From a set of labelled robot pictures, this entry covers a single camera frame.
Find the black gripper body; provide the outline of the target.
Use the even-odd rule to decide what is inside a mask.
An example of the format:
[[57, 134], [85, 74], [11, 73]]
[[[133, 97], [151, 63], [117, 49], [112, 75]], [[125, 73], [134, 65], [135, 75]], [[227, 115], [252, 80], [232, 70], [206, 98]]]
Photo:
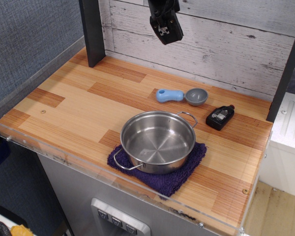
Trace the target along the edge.
[[178, 0], [148, 0], [148, 6], [151, 12], [151, 17], [160, 17], [172, 10], [180, 11]]

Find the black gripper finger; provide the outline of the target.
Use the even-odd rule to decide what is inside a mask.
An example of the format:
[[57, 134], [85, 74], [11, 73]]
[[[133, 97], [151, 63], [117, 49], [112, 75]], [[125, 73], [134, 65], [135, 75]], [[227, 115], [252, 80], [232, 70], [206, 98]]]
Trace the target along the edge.
[[180, 41], [183, 38], [183, 31], [174, 11], [159, 16], [150, 16], [150, 25], [164, 45]]

